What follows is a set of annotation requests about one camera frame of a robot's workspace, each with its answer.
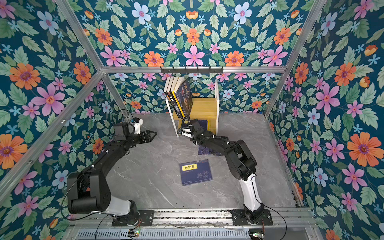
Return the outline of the navy book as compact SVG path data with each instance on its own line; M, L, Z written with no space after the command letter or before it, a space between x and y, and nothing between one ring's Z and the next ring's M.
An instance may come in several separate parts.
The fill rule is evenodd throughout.
M208 182L213 179L209 160L200 160L180 164L182 186Z
M192 133L196 133L199 129L206 131L208 129L208 121L207 120L198 120L194 119L186 121L182 123L181 129L190 129Z

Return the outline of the purple book underneath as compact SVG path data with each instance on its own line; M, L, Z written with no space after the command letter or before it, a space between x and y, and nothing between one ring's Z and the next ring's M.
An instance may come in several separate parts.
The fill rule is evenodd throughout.
M200 156L221 156L222 154L207 147L199 146L198 155Z

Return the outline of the purple portrait book top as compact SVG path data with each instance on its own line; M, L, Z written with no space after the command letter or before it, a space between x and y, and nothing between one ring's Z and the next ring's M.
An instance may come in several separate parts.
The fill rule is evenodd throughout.
M184 77L180 77L180 87L177 90L177 97L182 104L182 109L185 116L189 116L193 106L192 92L190 84Z

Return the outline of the black wolf cover book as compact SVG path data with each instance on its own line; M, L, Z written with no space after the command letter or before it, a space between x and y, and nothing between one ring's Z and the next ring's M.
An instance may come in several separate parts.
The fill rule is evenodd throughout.
M170 89L169 94L170 94L170 97L171 97L171 103L172 103L172 105L173 105L173 108L174 108L174 110L175 110L175 113L176 113L176 115L178 116L178 118L181 119L183 116L182 116L182 113L181 113L180 108L179 108L179 106L178 106L178 103L177 103L177 101L176 101L176 97L175 97L175 95L174 95L174 93L173 93L172 87L171 87L171 89Z

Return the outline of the yellow cartoon book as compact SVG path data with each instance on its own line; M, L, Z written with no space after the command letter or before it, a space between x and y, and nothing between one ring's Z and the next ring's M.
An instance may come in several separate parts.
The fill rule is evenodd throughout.
M176 101L178 103L178 106L179 106L180 111L181 111L182 116L183 116L181 119L183 119L185 117L185 115L184 115L184 112L183 112L183 109L182 109L182 104L180 103L180 101L179 101L179 99L177 97L177 90L180 87L180 85L179 85L180 82L181 82L180 77L175 77L175 80L174 80L174 83L173 83L173 86L172 86L172 90L173 90L173 93L174 93L174 95L176 97Z

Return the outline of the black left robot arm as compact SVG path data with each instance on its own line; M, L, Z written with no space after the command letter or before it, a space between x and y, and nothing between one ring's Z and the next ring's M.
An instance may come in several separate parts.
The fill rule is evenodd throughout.
M114 139L109 142L98 158L80 173L68 176L67 207L70 214L93 214L126 216L132 213L134 201L112 196L106 177L114 165L130 149L150 143L157 132L140 131L141 123L114 125Z

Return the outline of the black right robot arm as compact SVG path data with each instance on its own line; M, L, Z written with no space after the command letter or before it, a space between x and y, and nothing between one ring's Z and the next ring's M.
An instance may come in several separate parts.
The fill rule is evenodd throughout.
M257 162L243 140L231 141L228 137L215 135L205 130L197 119L183 123L178 133L189 137L198 146L214 150L226 158L231 174L241 185L244 196L244 217L251 225L256 225L265 210L256 184Z

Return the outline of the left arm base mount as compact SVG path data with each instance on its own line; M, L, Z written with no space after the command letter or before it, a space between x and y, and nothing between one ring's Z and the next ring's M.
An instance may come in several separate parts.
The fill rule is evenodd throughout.
M152 226L155 211L153 210L139 210L133 211L125 216L114 217L113 227L141 227Z

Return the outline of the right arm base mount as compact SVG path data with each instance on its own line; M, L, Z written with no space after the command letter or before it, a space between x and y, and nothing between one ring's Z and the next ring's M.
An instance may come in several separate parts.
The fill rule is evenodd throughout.
M234 226L272 226L273 219L269 210L245 211L229 210Z

